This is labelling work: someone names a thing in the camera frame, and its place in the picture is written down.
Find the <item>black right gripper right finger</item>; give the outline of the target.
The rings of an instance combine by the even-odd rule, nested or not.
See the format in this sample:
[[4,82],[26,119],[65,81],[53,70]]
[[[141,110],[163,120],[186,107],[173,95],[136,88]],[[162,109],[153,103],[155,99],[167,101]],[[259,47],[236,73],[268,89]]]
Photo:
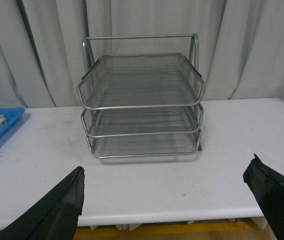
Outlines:
[[242,176],[276,239],[284,240],[284,175],[255,154]]

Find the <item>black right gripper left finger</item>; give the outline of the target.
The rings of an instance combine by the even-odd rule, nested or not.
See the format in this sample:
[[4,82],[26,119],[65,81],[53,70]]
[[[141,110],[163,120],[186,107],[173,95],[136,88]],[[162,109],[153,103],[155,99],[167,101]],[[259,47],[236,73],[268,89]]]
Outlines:
[[24,214],[0,231],[0,240],[71,240],[84,204],[84,168],[76,167]]

